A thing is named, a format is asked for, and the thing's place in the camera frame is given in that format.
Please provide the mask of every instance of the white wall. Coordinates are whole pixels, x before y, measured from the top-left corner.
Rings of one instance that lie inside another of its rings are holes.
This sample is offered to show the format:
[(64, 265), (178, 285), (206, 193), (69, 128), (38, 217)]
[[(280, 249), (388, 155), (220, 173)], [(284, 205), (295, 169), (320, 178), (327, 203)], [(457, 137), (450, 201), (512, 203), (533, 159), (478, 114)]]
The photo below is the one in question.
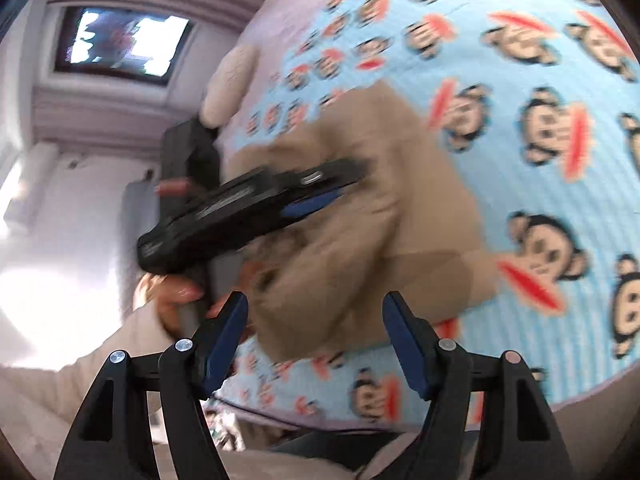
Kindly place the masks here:
[(138, 160), (64, 155), (31, 237), (11, 240), (0, 262), (0, 363), (59, 368), (120, 325), (114, 250), (124, 187)]
[(30, 0), (0, 45), (0, 135), (19, 150), (33, 143), (31, 95), (47, 0)]

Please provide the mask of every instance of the plush ear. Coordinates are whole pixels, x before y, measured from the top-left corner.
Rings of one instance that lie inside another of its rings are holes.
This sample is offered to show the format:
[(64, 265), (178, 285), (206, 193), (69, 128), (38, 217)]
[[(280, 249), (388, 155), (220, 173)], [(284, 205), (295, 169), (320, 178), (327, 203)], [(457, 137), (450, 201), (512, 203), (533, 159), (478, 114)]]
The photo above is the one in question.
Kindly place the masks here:
[(616, 359), (622, 359), (625, 355), (629, 353), (631, 350), (631, 345), (633, 344), (633, 338), (629, 338), (622, 343), (615, 343), (613, 347), (613, 355)]
[(440, 51), (440, 47), (437, 44), (434, 44), (425, 48), (420, 53), (420, 57), (423, 59), (431, 59), (432, 57), (435, 57), (439, 51)]
[(582, 40), (582, 38), (584, 37), (584, 33), (588, 28), (589, 27), (587, 27), (586, 25), (581, 25), (580, 23), (569, 23), (564, 26), (564, 31), (572, 38), (575, 38), (576, 40)]
[(529, 227), (529, 217), (523, 211), (518, 211), (509, 217), (507, 226), (511, 239), (514, 242), (520, 243), (524, 239), (524, 233)]
[(484, 44), (497, 45), (502, 39), (503, 29), (504, 27), (492, 28), (491, 30), (486, 31), (480, 39)]
[(638, 118), (632, 114), (620, 114), (618, 117), (618, 122), (620, 126), (622, 126), (629, 133), (634, 132), (638, 128), (640, 128), (640, 122), (638, 122)]
[(523, 151), (523, 155), (524, 160), (534, 166), (542, 166), (548, 163), (553, 157), (550, 153), (540, 150), (535, 144), (527, 146)]
[(622, 63), (620, 64), (620, 75), (625, 81), (628, 81), (629, 83), (635, 83), (636, 81), (638, 81), (636, 79), (636, 74), (633, 73), (628, 63), (626, 63), (625, 61), (622, 61)]
[(569, 268), (565, 271), (562, 279), (577, 280), (583, 277), (589, 270), (589, 255), (585, 251), (575, 251), (571, 257)]
[(478, 84), (466, 88), (463, 93), (471, 97), (486, 97), (491, 93), (491, 89), (487, 86)]
[(452, 152), (466, 152), (469, 149), (469, 143), (469, 140), (464, 136), (447, 135), (447, 147)]
[(537, 99), (539, 101), (544, 101), (545, 103), (549, 103), (550, 105), (557, 105), (560, 103), (560, 99), (556, 95), (555, 92), (551, 90), (551, 88), (540, 87), (536, 88), (531, 93), (531, 99)]
[(540, 45), (542, 53), (540, 54), (540, 63), (543, 65), (557, 65), (559, 56), (551, 48), (545, 44)]
[(640, 272), (640, 266), (631, 254), (622, 254), (616, 261), (616, 272), (618, 277), (622, 278), (632, 272)]
[(240, 109), (254, 78), (259, 54), (255, 45), (240, 45), (223, 57), (200, 107), (200, 122), (204, 126), (222, 126)]

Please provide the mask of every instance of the blue patterned fabric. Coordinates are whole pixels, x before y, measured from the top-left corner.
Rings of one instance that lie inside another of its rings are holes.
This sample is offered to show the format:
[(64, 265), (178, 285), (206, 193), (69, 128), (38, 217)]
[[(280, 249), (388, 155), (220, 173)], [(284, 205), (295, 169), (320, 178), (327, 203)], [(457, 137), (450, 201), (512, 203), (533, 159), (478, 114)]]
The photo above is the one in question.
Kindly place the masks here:
[[(544, 370), (554, 404), (629, 367), (640, 352), (640, 72), (606, 10), (594, 0), (332, 0), (308, 37), (235, 148), (384, 78), (440, 136), (487, 245), (504, 255), (500, 293), (461, 314), (457, 340), (521, 352)], [(543, 286), (523, 285), (531, 276)], [(249, 410), (326, 428), (419, 425), (426, 412), (391, 348), (342, 355), (340, 367), (327, 357), (323, 372), (298, 362), (286, 381), (255, 341), (238, 355), (221, 396)], [(363, 399), (384, 413), (367, 415)]]

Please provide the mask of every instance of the black handheld device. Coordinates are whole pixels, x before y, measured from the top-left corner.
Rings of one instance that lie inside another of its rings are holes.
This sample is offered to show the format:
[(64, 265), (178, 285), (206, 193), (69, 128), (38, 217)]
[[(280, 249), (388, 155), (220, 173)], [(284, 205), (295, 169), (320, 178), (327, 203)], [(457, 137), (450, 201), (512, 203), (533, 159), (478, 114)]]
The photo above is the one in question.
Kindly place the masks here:
[(305, 171), (261, 167), (192, 200), (138, 239), (146, 272), (175, 274), (240, 249), (331, 203), (340, 188), (359, 181), (365, 165), (332, 160)]

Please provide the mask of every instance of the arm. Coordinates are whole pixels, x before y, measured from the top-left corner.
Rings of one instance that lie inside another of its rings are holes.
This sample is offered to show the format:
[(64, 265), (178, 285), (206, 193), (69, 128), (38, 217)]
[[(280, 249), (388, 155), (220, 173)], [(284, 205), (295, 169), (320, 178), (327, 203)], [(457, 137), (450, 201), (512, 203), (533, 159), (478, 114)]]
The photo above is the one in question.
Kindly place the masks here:
[(109, 354), (126, 350), (132, 357), (164, 351), (171, 343), (154, 302), (137, 309), (100, 348), (60, 371), (0, 368), (0, 378), (20, 393), (71, 424), (95, 376)]

